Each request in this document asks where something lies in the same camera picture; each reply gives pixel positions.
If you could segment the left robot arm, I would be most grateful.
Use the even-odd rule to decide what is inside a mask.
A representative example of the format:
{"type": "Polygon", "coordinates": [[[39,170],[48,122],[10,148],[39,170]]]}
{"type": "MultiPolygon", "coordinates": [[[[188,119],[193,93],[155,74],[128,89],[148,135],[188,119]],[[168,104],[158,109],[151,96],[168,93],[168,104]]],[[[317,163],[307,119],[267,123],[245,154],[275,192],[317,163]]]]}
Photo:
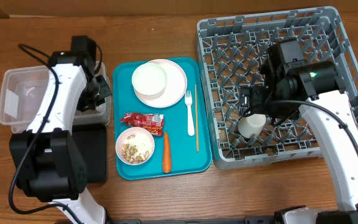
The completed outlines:
{"type": "Polygon", "coordinates": [[[86,188],[86,162],[72,136],[76,111],[95,110],[112,92],[101,68],[100,46],[87,35],[71,38],[68,51],[54,51],[44,65],[49,81],[28,128],[13,134],[16,167],[8,193],[21,215],[57,208],[73,223],[112,223],[107,209],[86,188]]]}

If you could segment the red snack wrapper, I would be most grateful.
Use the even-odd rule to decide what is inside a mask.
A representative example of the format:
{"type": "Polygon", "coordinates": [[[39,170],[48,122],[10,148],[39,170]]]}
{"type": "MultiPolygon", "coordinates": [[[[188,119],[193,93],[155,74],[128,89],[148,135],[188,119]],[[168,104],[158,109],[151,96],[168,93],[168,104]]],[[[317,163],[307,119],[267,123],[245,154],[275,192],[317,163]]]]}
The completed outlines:
{"type": "Polygon", "coordinates": [[[163,136],[165,119],[163,114],[158,113],[125,113],[120,119],[126,126],[146,129],[153,136],[163,136]]]}

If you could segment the white plastic cup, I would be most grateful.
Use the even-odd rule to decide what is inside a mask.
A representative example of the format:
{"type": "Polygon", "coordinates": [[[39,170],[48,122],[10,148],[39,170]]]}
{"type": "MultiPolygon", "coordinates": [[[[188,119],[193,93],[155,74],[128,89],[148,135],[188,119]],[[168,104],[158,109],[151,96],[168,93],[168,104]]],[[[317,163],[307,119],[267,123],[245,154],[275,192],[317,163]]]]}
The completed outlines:
{"type": "Polygon", "coordinates": [[[266,120],[266,115],[264,114],[242,117],[238,123],[238,131],[244,138],[256,137],[262,132],[266,120]]]}

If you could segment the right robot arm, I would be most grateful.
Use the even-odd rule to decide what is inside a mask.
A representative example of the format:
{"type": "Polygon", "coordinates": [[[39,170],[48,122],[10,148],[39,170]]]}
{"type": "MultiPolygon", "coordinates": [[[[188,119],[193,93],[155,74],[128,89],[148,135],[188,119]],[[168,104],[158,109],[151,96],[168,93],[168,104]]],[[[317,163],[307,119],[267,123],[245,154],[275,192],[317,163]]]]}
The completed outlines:
{"type": "Polygon", "coordinates": [[[270,223],[358,223],[358,128],[346,86],[331,61],[309,63],[298,40],[267,49],[262,86],[241,88],[241,116],[264,114],[285,121],[302,117],[311,128],[331,174],[337,209],[304,205],[276,211],[270,223]]]}

